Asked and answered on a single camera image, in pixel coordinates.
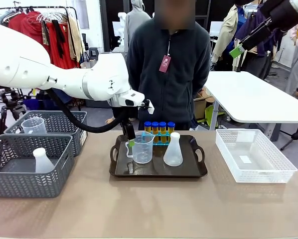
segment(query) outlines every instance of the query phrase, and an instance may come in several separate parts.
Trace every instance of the blue cap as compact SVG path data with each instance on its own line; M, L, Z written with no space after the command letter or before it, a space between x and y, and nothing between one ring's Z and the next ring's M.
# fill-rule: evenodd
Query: blue cap
M158 122L152 122L152 126L153 126L154 128L158 128L158 127L159 127L159 123L158 123Z
M145 122L145 127L151 127L151 122L150 121Z
M167 126L167 124L165 122L160 122L159 126L162 128L165 128Z
M168 123L168 128L174 128L175 127L175 123L174 122L169 122Z

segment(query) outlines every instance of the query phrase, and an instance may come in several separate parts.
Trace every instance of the clothing rack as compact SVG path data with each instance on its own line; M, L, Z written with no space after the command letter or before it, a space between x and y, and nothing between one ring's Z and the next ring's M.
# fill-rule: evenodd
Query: clothing rack
M74 7L72 7L72 6L12 6L12 7L0 7L0 10L4 10L4 9L5 9L5 10L8 10L8 9L19 9L20 7L23 8L23 9L26 9L26 8L33 8L33 9L35 9L35 8L44 8L44 9L50 9L50 8L58 9L58 8L62 8L62 9L65 9L67 18L69 17L69 15L68 15L68 10L67 10L67 9L68 9L68 8L69 8L69 9L73 9L73 10L75 11L77 27L79 27L79 25L78 25L77 11L76 11L76 9L75 9ZM72 36L71 34L70 34L70 36L71 36L71 42L72 42L72 45L75 46L75 45L74 45L74 39L73 39L73 36Z

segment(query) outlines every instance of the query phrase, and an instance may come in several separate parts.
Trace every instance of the dark brown tray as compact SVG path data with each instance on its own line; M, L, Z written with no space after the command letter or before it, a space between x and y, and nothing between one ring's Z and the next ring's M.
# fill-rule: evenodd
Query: dark brown tray
M127 138L124 135L118 136L116 144L110 151L111 175L116 177L151 177L151 178L200 178L208 174L204 164L204 151L197 144L195 138L190 135L181 135L180 147L183 156L183 164L179 167L170 167L163 161L167 146L153 146L152 161L147 164L137 164L132 158L127 157L125 143ZM202 153L202 160L199 161L196 151Z

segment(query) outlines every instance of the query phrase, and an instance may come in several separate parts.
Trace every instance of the black hose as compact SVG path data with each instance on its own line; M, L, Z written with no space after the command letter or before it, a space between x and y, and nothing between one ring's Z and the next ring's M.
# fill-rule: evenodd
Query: black hose
M81 123L78 119L76 119L76 117L74 117L71 111L65 106L65 104L59 99L59 97L55 94L55 92L52 89L46 90L46 92L51 97L51 99L55 101L56 105L60 108L60 110L64 112L64 114L76 127L90 133L104 133L110 131L114 127L119 125L127 117L127 112L122 112L120 115L118 115L117 118L115 118L114 121L112 121L108 125L102 127L91 127Z

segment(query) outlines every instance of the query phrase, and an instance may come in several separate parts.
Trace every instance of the test tube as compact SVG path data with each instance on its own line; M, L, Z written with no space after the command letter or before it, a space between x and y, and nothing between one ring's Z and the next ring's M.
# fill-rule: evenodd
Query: test tube
M160 133L167 134L167 124L165 122L160 122ZM167 143L167 136L161 136L161 143Z
M152 122L151 126L152 126L153 134L158 135L159 134L159 123L158 122ZM154 137L153 142L154 143L159 143L159 136Z
M169 134L172 134L174 132L174 127L175 127L175 123L174 122L169 122L168 123L168 132L169 132Z
M145 131L151 133L151 122L150 121L145 122Z

